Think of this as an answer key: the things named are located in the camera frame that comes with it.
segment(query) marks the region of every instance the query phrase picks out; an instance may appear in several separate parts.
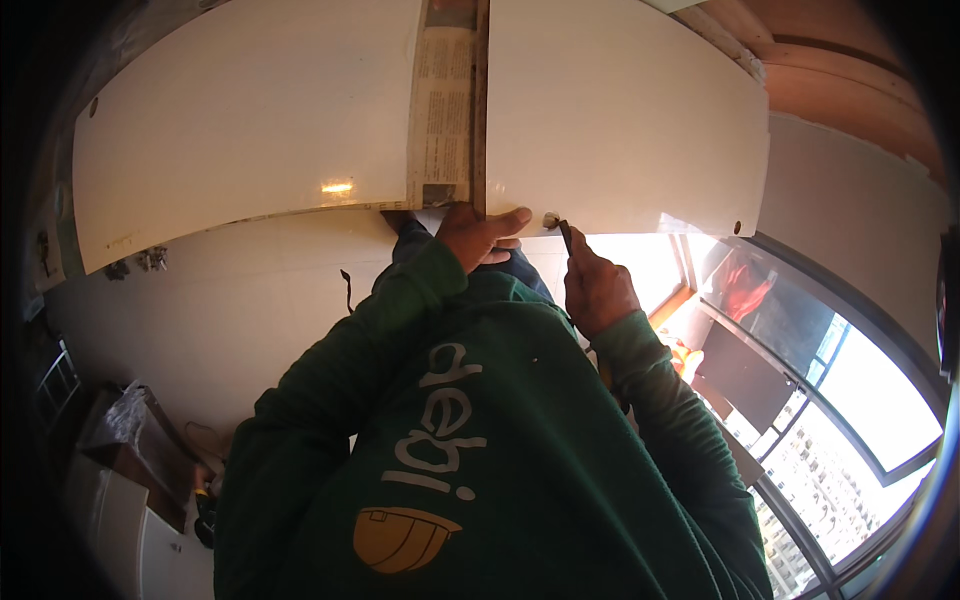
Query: sleeve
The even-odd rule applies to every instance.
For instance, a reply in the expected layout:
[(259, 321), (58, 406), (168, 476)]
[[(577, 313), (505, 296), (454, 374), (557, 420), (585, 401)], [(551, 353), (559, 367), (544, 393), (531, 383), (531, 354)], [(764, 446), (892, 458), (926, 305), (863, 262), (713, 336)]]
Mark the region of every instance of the sleeve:
[(428, 317), (467, 289), (453, 253), (430, 241), (330, 329), (237, 427), (218, 502), (218, 598), (272, 596), (286, 549), (318, 490), (349, 456)]
[(754, 500), (703, 401), (670, 364), (642, 311), (593, 340), (613, 388), (634, 407), (640, 438), (724, 566), (754, 597), (772, 597)]

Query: floor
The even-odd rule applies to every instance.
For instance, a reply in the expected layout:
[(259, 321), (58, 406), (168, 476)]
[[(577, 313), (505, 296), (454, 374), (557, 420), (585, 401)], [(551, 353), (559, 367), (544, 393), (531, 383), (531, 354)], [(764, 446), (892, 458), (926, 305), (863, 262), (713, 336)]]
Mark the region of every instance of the floor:
[[(420, 215), (431, 230), (441, 218)], [(171, 242), (168, 271), (143, 273), (131, 264), (124, 281), (103, 273), (72, 278), (45, 300), (85, 381), (139, 378), (178, 428), (193, 420), (228, 437), (263, 390), (348, 314), (340, 270), (350, 273), (356, 305), (389, 264), (395, 240), (369, 211), (265, 219)], [(679, 283), (665, 236), (589, 242), (630, 269), (645, 308)], [(528, 238), (523, 250), (563, 305), (563, 239)]]

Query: green sweatshirt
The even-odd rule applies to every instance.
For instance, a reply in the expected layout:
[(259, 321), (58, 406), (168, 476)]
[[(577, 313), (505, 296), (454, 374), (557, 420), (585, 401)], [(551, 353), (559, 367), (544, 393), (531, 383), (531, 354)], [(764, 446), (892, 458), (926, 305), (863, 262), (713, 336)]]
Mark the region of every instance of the green sweatshirt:
[(562, 310), (430, 242), (237, 428), (217, 596), (772, 597), (753, 500), (646, 316), (593, 347), (639, 437)]

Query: jeans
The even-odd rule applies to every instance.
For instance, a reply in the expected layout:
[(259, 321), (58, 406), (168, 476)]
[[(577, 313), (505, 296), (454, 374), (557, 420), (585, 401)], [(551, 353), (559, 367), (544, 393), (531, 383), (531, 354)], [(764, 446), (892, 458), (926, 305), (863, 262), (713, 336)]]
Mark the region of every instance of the jeans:
[[(386, 276), (395, 265), (413, 260), (414, 256), (420, 252), (420, 249), (432, 239), (433, 236), (420, 224), (420, 221), (415, 219), (404, 225), (400, 230), (399, 237), (396, 239), (396, 245), (394, 245), (394, 263), (387, 267), (383, 273), (376, 278), (376, 281), (373, 283), (374, 292), (379, 287), (383, 277)], [(523, 252), (521, 252), (519, 248), (507, 250), (507, 252), (510, 253), (510, 260), (495, 265), (480, 265), (474, 272), (499, 271), (507, 275), (512, 275), (533, 291), (550, 300), (550, 302), (553, 302), (553, 296), (550, 295), (550, 290), (546, 288), (543, 279), (540, 278), (540, 273), (530, 264), (530, 261), (523, 255)]]

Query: yellow hard hat logo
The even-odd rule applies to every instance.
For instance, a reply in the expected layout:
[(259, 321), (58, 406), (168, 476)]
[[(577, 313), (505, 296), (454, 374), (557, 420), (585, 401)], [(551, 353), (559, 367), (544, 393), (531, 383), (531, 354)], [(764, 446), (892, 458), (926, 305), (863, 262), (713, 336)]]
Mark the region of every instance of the yellow hard hat logo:
[(433, 560), (463, 527), (442, 516), (399, 506), (366, 508), (353, 527), (353, 550), (380, 573), (412, 571)]

